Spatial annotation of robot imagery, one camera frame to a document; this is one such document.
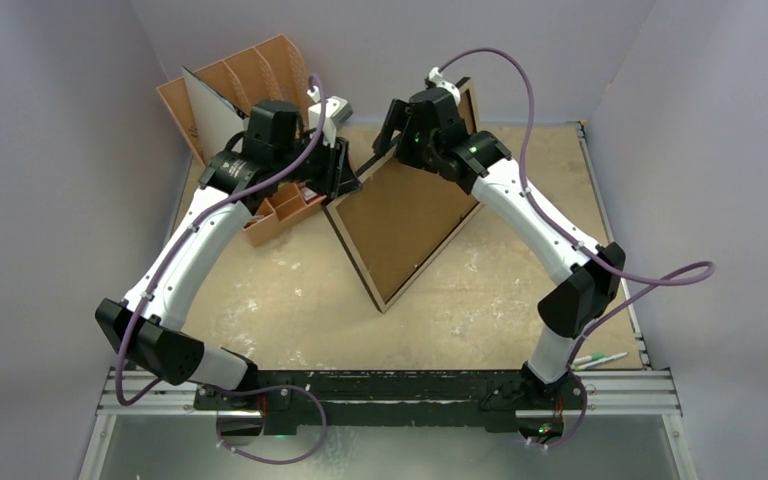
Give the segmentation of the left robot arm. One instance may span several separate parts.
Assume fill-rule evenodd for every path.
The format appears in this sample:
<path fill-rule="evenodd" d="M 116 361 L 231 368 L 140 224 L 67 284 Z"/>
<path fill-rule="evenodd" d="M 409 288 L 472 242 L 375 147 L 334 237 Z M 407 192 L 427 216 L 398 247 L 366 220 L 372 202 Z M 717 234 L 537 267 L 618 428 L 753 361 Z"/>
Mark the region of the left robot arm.
<path fill-rule="evenodd" d="M 95 318 L 117 353 L 116 373 L 132 362 L 171 385 L 208 384 L 232 408 L 252 405 L 258 367 L 241 354 L 183 333 L 193 300 L 230 241 L 282 184 L 300 183 L 329 199 L 360 182 L 338 129 L 350 103 L 332 96 L 301 114 L 264 100 L 203 171 L 185 218 L 151 267 L 122 299 L 104 299 Z"/>

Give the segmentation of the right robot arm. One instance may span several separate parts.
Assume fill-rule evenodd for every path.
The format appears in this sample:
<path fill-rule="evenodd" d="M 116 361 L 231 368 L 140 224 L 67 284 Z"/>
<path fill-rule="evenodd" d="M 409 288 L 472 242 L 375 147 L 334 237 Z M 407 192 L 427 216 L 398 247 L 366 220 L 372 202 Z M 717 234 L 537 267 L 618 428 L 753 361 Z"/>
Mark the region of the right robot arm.
<path fill-rule="evenodd" d="M 453 87 L 392 100 L 373 150 L 456 184 L 505 220 L 544 267 L 555 287 L 538 302 L 543 327 L 521 381 L 524 399 L 544 407 L 559 396 L 585 328 L 616 298 L 626 255 L 578 230 L 523 177 L 501 140 L 469 131 L 459 104 Z"/>

